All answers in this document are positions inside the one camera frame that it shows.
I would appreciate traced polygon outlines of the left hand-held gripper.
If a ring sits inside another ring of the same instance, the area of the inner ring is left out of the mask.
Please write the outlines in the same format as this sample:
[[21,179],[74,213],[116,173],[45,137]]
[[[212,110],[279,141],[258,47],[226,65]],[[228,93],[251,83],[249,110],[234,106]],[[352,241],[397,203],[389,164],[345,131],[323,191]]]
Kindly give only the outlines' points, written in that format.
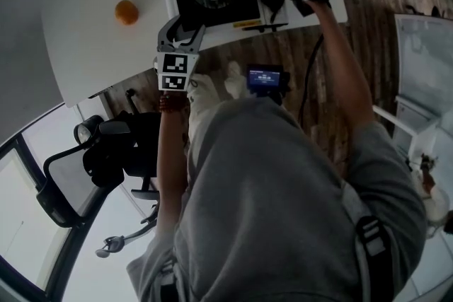
[[186,92],[190,77],[199,59],[199,49],[206,26],[200,25],[188,42],[173,46],[177,31],[182,24],[177,15],[160,29],[158,34],[157,76],[160,91]]

